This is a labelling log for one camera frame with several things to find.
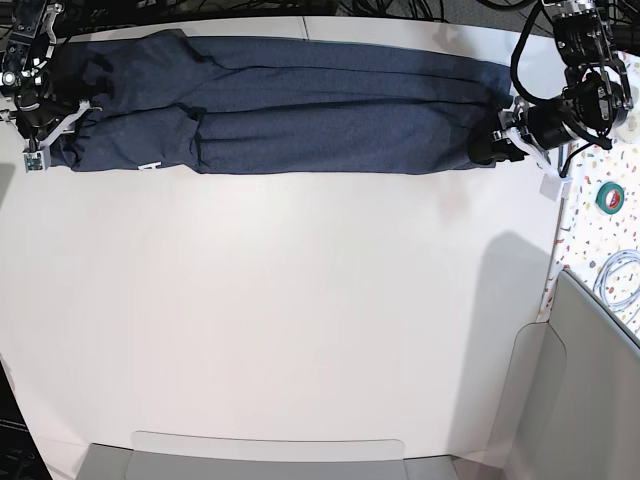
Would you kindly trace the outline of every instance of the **wrinkled fabric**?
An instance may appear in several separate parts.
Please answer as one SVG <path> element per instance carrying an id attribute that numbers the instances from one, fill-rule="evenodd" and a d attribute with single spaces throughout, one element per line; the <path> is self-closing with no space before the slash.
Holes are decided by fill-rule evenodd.
<path id="1" fill-rule="evenodd" d="M 172 33 L 65 48 L 58 84 L 102 107 L 52 147 L 75 171 L 471 168 L 472 129 L 511 103 L 507 67 L 433 52 Z"/>

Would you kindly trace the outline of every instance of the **tape roll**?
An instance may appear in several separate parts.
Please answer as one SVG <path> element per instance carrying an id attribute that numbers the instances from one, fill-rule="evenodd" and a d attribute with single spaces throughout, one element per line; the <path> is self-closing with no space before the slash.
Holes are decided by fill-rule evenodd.
<path id="1" fill-rule="evenodd" d="M 624 204 L 624 190 L 614 182 L 607 182 L 598 191 L 596 204 L 604 213 L 618 213 Z"/>

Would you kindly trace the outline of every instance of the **colorful patterned surface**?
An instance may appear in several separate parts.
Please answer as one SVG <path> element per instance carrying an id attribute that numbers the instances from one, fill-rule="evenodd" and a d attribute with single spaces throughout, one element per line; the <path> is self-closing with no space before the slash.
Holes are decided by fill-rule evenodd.
<path id="1" fill-rule="evenodd" d="M 640 86 L 640 59 L 622 56 L 631 84 Z M 640 241 L 640 145 L 614 138 L 610 151 L 591 147 L 573 159 L 570 176 L 573 178 L 571 194 L 563 205 L 538 321 L 549 319 L 556 278 L 563 268 L 570 268 L 593 289 L 607 259 L 622 250 L 638 250 Z M 598 191 L 606 182 L 619 184 L 625 192 L 625 203 L 614 215 L 605 214 L 596 205 Z M 606 282 L 608 301 L 628 298 L 639 286 L 640 264 L 630 263 Z M 640 301 L 615 312 L 638 335 L 640 315 L 636 313 L 639 309 Z"/>

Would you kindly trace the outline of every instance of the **white tabletop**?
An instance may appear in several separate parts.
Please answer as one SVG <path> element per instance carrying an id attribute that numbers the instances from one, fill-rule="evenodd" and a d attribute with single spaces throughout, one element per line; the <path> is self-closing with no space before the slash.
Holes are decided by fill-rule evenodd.
<path id="1" fill-rule="evenodd" d="M 183 27 L 504 64 L 517 41 L 379 19 Z M 523 81 L 558 94 L 552 40 L 529 47 Z M 238 177 L 182 167 L 27 175 L 20 158 L 17 145 L 0 153 L 0 198 L 12 172 L 0 204 L 0 353 L 54 477 L 75 476 L 88 444 L 131 447 L 137 430 L 399 439 L 406 457 L 486 446 L 558 218 L 533 162 Z"/>

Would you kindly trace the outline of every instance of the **white bracket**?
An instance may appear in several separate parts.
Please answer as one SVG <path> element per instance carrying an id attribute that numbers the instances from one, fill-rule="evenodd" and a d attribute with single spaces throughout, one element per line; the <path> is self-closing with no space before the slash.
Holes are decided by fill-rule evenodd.
<path id="1" fill-rule="evenodd" d="M 62 121 L 58 124 L 56 128 L 54 128 L 47 138 L 39 142 L 38 150 L 35 152 L 29 149 L 28 142 L 25 141 L 26 147 L 22 152 L 22 156 L 24 157 L 24 165 L 27 172 L 33 171 L 44 171 L 51 166 L 51 155 L 49 153 L 49 147 L 53 145 L 60 135 L 62 135 L 73 123 L 78 120 L 84 112 L 89 110 L 91 107 L 91 103 L 88 100 L 80 100 L 80 106 L 78 111 L 74 114 L 67 115 Z"/>
<path id="2" fill-rule="evenodd" d="M 571 177 L 562 178 L 540 150 L 522 139 L 520 130 L 516 127 L 507 129 L 506 136 L 517 148 L 531 155 L 531 157 L 535 159 L 538 167 L 540 167 L 544 172 L 544 178 L 542 179 L 542 185 L 540 186 L 540 193 L 542 195 L 554 202 L 569 196 L 572 181 Z"/>

